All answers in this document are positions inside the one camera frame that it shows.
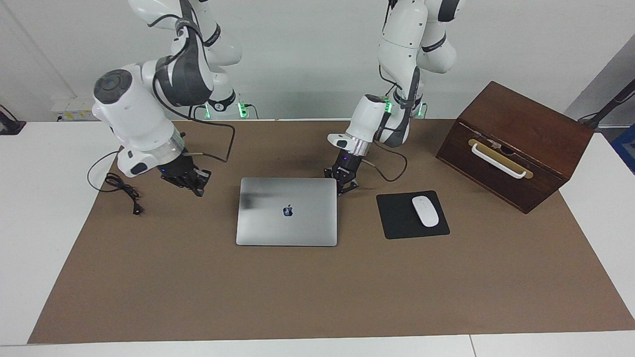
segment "apple logo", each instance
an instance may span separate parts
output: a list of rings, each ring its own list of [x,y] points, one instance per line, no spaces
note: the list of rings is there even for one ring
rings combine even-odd
[[[291,207],[291,205],[289,205],[288,207],[284,207],[282,209],[282,212],[284,213],[285,217],[291,217],[293,215],[293,207]]]

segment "black stand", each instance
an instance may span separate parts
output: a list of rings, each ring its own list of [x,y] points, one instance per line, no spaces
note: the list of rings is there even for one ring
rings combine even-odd
[[[0,123],[4,126],[4,129],[0,131],[0,135],[18,135],[27,124],[26,121],[9,119],[2,111],[0,111]]]
[[[635,79],[633,79],[624,89],[618,93],[615,98],[611,99],[599,112],[597,112],[593,117],[587,118],[582,117],[578,120],[579,123],[582,123],[584,126],[597,129],[599,122],[604,119],[605,116],[608,115],[613,109],[615,109],[618,105],[624,104],[627,100],[631,99],[631,97],[635,95]]]

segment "brown table mat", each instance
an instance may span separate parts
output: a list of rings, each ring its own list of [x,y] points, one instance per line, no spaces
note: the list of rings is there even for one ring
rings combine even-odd
[[[434,154],[452,121],[417,121],[389,184],[359,170],[338,199],[335,248],[236,246],[242,177],[320,177],[346,122],[236,123],[230,163],[203,198],[150,172],[100,193],[29,343],[296,339],[632,330],[635,322],[559,193],[529,215]],[[177,123],[192,152],[222,155],[229,133]],[[399,158],[368,159],[398,173]],[[384,238],[377,194],[435,190],[449,236]]]

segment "wall socket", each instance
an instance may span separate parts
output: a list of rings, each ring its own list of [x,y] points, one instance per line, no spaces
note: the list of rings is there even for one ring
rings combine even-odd
[[[92,112],[94,103],[92,98],[57,100],[51,112],[56,121],[96,121]]]

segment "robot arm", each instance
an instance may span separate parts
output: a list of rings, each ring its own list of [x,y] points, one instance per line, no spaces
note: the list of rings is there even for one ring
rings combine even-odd
[[[414,109],[421,106],[421,70],[445,73],[457,58],[456,50],[447,41],[445,23],[455,18],[463,0],[389,3],[392,11],[382,31],[378,59],[380,75],[383,69],[395,89],[388,98],[362,98],[346,133],[329,135],[329,142],[340,148],[340,153],[324,174],[338,181],[340,194],[358,186],[357,168],[374,140],[398,147],[408,138],[410,118]]]
[[[221,35],[205,1],[129,0],[148,26],[176,31],[173,55],[110,71],[96,82],[93,92],[95,117],[112,128],[124,147],[117,155],[119,169],[134,177],[158,167],[162,179],[196,196],[203,195],[211,173],[194,165],[159,102],[165,98],[173,106],[201,105],[218,94],[225,95],[225,101],[236,99],[223,77],[226,73],[216,66],[238,62],[242,51],[231,37]],[[222,72],[213,72],[210,66]]]

